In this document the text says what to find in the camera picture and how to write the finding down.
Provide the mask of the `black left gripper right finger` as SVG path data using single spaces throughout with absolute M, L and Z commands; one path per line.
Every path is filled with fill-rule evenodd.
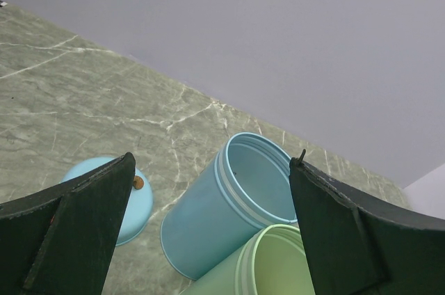
M 444 220 L 360 191 L 303 156 L 289 168 L 316 294 L 444 293 Z

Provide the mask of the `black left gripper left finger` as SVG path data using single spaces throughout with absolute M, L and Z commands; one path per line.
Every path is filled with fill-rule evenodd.
M 1 204 L 2 294 L 100 294 L 135 177 L 128 152 Z

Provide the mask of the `blue canister lid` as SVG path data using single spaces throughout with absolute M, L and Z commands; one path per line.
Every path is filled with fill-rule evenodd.
M 110 161 L 113 157 L 94 157 L 73 166 L 60 182 L 66 182 L 96 169 Z M 133 185 L 127 208 L 124 213 L 116 246 L 121 246 L 137 237 L 145 228 L 153 207 L 153 193 L 148 179 L 136 168 L 136 183 Z

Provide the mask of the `green cylindrical canister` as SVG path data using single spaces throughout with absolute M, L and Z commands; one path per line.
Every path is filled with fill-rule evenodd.
M 186 288 L 190 295 L 311 295 L 300 229 L 271 225 Z

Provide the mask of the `blue cylindrical canister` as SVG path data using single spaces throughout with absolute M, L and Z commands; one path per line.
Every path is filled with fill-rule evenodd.
M 197 280 L 258 231 L 296 223 L 290 160 L 261 135 L 233 135 L 161 223 L 161 247 L 171 266 Z

